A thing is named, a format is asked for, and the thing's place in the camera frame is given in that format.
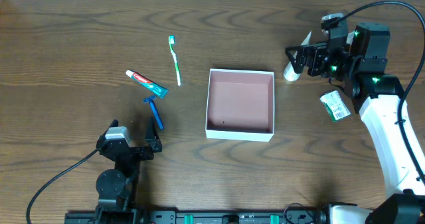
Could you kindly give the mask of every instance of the green toothbrush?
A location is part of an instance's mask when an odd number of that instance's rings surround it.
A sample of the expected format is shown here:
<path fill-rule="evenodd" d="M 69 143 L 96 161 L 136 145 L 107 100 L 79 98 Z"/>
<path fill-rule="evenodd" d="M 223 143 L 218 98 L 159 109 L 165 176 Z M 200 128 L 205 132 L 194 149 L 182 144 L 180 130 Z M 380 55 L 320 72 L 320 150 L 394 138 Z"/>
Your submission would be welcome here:
<path fill-rule="evenodd" d="M 177 84 L 180 86 L 181 85 L 181 79 L 180 79 L 179 64 L 177 62 L 177 55 L 175 54 L 175 52 L 173 50 L 173 45 L 175 44 L 174 35 L 170 35 L 168 37 L 168 43 L 170 45 L 171 54 L 173 55 L 173 60 L 174 60 L 174 65 L 175 65 L 175 73 L 177 75 Z"/>

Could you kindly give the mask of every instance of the wooden table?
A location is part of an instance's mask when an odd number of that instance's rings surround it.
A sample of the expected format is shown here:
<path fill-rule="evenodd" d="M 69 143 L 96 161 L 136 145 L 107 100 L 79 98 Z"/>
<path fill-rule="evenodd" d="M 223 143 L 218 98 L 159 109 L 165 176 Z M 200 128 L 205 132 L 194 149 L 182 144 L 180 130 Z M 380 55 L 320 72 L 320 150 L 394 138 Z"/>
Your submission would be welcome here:
<path fill-rule="evenodd" d="M 378 0 L 3 0 L 0 6 L 0 223 L 24 223 L 35 192 L 90 153 L 110 122 L 143 143 L 151 93 L 125 75 L 134 69 L 169 89 L 156 105 L 163 152 L 142 164 L 141 204 L 178 209 L 283 209 L 297 201 L 376 207 L 383 175 L 359 115 L 332 123 L 319 97 L 335 90 L 303 75 L 287 84 L 285 47 L 320 18 Z M 425 13 L 425 0 L 403 0 Z M 406 86 L 423 47 L 407 9 L 368 9 L 349 19 L 390 26 L 387 72 Z M 175 35 L 183 85 L 167 39 Z M 276 74 L 276 133 L 268 143 L 207 140 L 210 68 Z M 408 97 L 425 145 L 424 75 Z M 351 102 L 344 98 L 353 112 Z M 95 155 L 37 199 L 34 223 L 63 223 L 69 210 L 93 210 L 95 182 L 113 163 Z"/>

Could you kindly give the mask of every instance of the black cable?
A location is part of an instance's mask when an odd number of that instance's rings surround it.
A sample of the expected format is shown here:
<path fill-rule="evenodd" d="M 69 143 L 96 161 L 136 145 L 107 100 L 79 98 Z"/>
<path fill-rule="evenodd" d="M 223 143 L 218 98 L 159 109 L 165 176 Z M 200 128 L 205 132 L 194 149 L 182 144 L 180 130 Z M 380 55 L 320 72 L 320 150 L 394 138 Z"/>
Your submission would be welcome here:
<path fill-rule="evenodd" d="M 85 161 L 87 161 L 89 158 L 91 158 L 97 151 L 99 151 L 100 148 L 95 149 L 93 152 L 91 152 L 90 154 L 88 154 L 85 158 L 81 159 L 81 161 L 79 161 L 78 163 L 74 164 L 73 166 L 70 166 L 68 169 L 66 169 L 65 171 L 61 172 L 60 174 L 56 175 L 54 178 L 52 178 L 50 181 L 48 181 L 44 186 L 42 186 L 38 192 L 35 193 L 34 197 L 31 199 L 31 201 L 28 204 L 27 207 L 27 224 L 32 224 L 31 219 L 30 219 L 30 212 L 31 212 L 31 207 L 34 204 L 35 199 L 40 195 L 40 193 L 46 189 L 46 187 L 48 187 L 50 184 L 52 184 L 52 182 L 56 181 L 58 178 L 62 177 L 63 175 L 65 175 L 66 173 L 68 173 L 69 171 L 71 171 L 72 169 L 78 167 L 80 164 L 84 163 Z"/>
<path fill-rule="evenodd" d="M 409 5 L 405 2 L 401 2 L 401 1 L 379 1 L 379 2 L 374 2 L 374 3 L 370 3 L 368 5 L 362 6 L 358 9 L 355 9 L 354 11 L 351 11 L 350 13 L 339 18 L 338 20 L 331 22 L 330 25 L 334 25 L 335 23 L 343 21 L 346 18 L 350 17 L 351 15 L 354 15 L 355 13 L 357 13 L 359 11 L 362 11 L 364 9 L 374 7 L 374 6 L 377 6 L 377 5 L 401 5 L 401 6 L 407 7 L 408 9 L 413 11 L 413 13 L 418 17 L 420 24 L 422 25 L 422 30 L 423 30 L 423 33 L 424 33 L 424 50 L 422 51 L 422 58 L 420 59 L 418 68 L 416 69 L 416 72 L 414 73 L 412 80 L 410 81 L 409 85 L 407 86 L 406 90 L 404 91 L 403 97 L 400 99 L 400 102 L 398 103 L 397 122 L 398 122 L 398 127 L 400 128 L 401 136 L 403 137 L 404 145 L 406 146 L 407 152 L 409 153 L 410 158 L 412 159 L 412 162 L 414 164 L 414 167 L 416 168 L 416 171 L 419 174 L 419 178 L 422 180 L 422 183 L 424 183 L 424 185 L 425 185 L 424 172 L 422 171 L 422 169 L 419 166 L 418 160 L 416 159 L 416 157 L 414 155 L 412 147 L 410 147 L 409 140 L 408 140 L 407 135 L 406 135 L 406 131 L 404 130 L 404 120 L 402 118 L 402 113 L 401 113 L 404 101 L 406 100 L 406 97 L 409 94 L 410 89 L 412 88 L 414 82 L 418 78 L 419 73 L 420 73 L 422 67 L 424 66 L 424 62 L 425 62 L 425 21 L 424 21 L 424 17 L 420 14 L 420 12 L 417 9 L 415 9 L 413 6 L 411 6 L 411 5 Z"/>
<path fill-rule="evenodd" d="M 284 210 L 284 218 L 286 219 L 286 221 L 288 222 L 288 223 L 290 223 L 290 224 L 295 224 L 295 223 L 293 223 L 291 220 L 289 220 L 287 217 L 286 217 L 286 210 L 288 210 L 288 208 L 290 207 L 290 206 L 292 206 L 292 205 L 300 205 L 303 209 L 304 209 L 304 211 L 311 217 L 311 219 L 313 220 L 311 223 L 313 223 L 314 222 L 314 217 L 313 217 L 313 215 L 307 210 L 307 208 L 306 207 L 304 207 L 304 205 L 302 205 L 302 204 L 300 204 L 300 203 L 291 203 L 291 204 L 289 204 L 286 208 L 285 208 L 285 210 Z"/>

